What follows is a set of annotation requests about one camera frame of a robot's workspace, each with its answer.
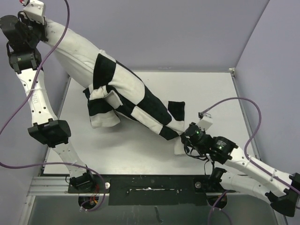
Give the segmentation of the black white checkered pillowcase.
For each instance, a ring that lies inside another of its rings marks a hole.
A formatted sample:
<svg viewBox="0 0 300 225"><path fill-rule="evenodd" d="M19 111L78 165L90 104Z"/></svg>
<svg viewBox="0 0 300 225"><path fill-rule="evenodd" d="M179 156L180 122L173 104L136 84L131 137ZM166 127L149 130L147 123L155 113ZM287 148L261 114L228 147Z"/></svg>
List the black white checkered pillowcase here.
<svg viewBox="0 0 300 225"><path fill-rule="evenodd" d="M84 91L93 128L113 127L119 116L141 123L165 140L174 140L174 154L183 155L185 102L161 100L130 69L100 51L92 84Z"/></svg>

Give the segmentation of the white pillow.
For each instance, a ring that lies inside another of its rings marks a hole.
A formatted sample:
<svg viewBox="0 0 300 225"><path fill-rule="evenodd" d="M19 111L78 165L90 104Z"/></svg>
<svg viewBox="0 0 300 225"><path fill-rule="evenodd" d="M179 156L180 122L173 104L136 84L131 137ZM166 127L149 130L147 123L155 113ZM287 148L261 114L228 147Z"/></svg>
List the white pillow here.
<svg viewBox="0 0 300 225"><path fill-rule="evenodd" d="M84 88L89 87L93 81L93 71L100 50L88 39L75 33L71 29L66 34L54 55L67 72L67 74Z"/></svg>

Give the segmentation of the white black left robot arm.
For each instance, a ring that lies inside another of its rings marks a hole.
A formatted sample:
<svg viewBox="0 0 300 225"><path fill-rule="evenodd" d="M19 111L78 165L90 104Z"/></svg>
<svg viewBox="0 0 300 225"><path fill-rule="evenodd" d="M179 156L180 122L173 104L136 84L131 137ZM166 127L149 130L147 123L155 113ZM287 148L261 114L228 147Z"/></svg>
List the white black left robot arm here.
<svg viewBox="0 0 300 225"><path fill-rule="evenodd" d="M11 68L21 81L32 116L29 135L52 148L66 163L69 184L76 190L89 193L96 181L86 164L78 157L70 142L71 130L65 120L59 120L52 110L44 82L42 57L37 49L40 41L48 40L46 23L31 21L25 12L0 19L0 28L8 39L7 55Z"/></svg>

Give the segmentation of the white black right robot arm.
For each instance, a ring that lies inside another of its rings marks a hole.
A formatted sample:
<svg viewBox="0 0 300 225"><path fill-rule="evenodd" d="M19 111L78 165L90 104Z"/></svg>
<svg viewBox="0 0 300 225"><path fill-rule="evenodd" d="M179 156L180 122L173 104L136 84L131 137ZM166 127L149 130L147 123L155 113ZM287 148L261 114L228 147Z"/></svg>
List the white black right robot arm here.
<svg viewBox="0 0 300 225"><path fill-rule="evenodd" d="M184 148L196 150L200 156L207 156L212 162L234 168L246 176L242 177L214 168L209 187L218 192L221 189L234 190L255 196L269 203L273 210L287 217L294 217L300 200L300 175L275 169L248 155L229 139L211 137L196 124L190 124L181 135Z"/></svg>

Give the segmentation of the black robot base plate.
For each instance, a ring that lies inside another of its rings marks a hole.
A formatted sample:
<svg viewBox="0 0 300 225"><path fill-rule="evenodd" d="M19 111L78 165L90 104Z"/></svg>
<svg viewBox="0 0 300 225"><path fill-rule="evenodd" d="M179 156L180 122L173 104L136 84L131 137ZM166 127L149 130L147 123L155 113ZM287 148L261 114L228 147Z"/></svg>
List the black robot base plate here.
<svg viewBox="0 0 300 225"><path fill-rule="evenodd" d="M103 179L110 186L104 189L96 177L97 192L108 195L110 206L206 206L207 196L225 191L207 175L103 175Z"/></svg>

